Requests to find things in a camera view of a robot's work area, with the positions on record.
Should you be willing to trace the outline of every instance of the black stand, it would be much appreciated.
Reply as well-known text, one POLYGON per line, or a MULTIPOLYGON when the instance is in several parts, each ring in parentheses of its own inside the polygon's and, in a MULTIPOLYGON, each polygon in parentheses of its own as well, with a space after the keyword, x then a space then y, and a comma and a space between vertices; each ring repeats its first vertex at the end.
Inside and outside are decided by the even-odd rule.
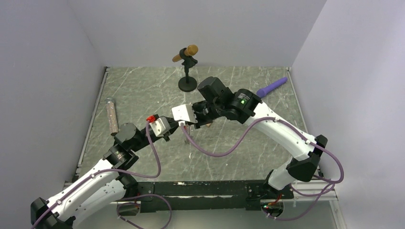
POLYGON ((184 72, 186 73, 186 76, 179 80, 179 88, 184 92, 192 92, 197 88, 197 81, 193 77, 189 76, 189 69, 198 63, 198 61, 192 56, 186 56, 184 54, 184 50, 186 50, 186 48, 181 49, 179 55, 184 60, 184 62, 181 64, 184 65, 184 72))

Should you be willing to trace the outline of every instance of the white wall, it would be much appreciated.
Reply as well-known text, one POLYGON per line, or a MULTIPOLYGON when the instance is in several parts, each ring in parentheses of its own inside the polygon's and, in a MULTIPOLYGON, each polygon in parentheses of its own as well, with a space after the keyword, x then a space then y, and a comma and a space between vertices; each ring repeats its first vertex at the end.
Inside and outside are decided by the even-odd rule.
POLYGON ((350 229, 405 225, 404 25, 403 0, 328 0, 292 67, 310 132, 345 168, 336 189, 350 229))
POLYGON ((0 228, 27 229, 75 171, 103 65, 66 0, 2 0, 0 31, 0 228))
POLYGON ((69 0, 107 66, 291 66, 326 0, 69 0))

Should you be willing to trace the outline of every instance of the gray marble tabletop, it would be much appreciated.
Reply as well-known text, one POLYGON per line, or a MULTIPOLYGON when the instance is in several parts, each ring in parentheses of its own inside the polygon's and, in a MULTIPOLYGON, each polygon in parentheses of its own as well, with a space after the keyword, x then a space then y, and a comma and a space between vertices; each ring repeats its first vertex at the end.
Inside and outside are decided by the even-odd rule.
MULTIPOLYGON (((118 124, 134 123, 139 129, 145 127, 146 118, 152 114, 171 116, 171 108, 203 100, 195 90, 185 93, 177 83, 184 76, 181 67, 137 67, 108 69, 107 78, 96 110, 93 126, 81 163, 81 175, 87 172, 113 144, 109 134, 105 99, 116 100, 118 124)), ((236 92, 240 88, 256 92, 259 88, 287 76, 285 67, 208 67, 195 66, 190 70, 197 82, 214 76, 236 92)), ((304 130, 290 81, 272 91, 263 101, 280 116, 304 130)), ((231 148, 246 126, 236 121, 219 118, 211 127, 192 130, 194 140, 204 149, 222 153, 231 148)), ((204 155, 184 142, 178 130, 170 136, 171 141, 155 143, 162 173, 154 181, 206 181, 264 179, 271 169, 283 164, 289 153, 263 133, 252 129, 230 155, 214 158, 204 155)), ((154 175, 157 165, 148 146, 136 152, 138 162, 132 172, 154 175)))

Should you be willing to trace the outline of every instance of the purple tube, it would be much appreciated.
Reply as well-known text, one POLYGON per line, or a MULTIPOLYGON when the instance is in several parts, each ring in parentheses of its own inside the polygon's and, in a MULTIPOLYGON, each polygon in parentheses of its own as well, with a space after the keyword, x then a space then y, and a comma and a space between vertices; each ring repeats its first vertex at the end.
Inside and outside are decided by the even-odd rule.
POLYGON ((274 89, 278 88, 279 86, 281 86, 282 84, 284 84, 285 82, 287 82, 287 77, 283 77, 277 81, 275 81, 274 83, 270 84, 267 87, 261 88, 259 89, 256 94, 257 96, 259 96, 260 98, 265 97, 269 92, 273 91, 274 89))

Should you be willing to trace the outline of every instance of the wooden handle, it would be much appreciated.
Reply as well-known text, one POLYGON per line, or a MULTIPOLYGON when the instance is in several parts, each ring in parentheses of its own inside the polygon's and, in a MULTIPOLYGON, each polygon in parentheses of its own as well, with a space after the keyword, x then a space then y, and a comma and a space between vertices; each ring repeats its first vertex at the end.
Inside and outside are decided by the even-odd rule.
MULTIPOLYGON (((184 55, 194 56, 198 52, 198 47, 195 44, 189 45, 186 50, 184 50, 184 55)), ((172 61, 177 62, 181 60, 180 54, 177 54, 173 57, 172 61)))

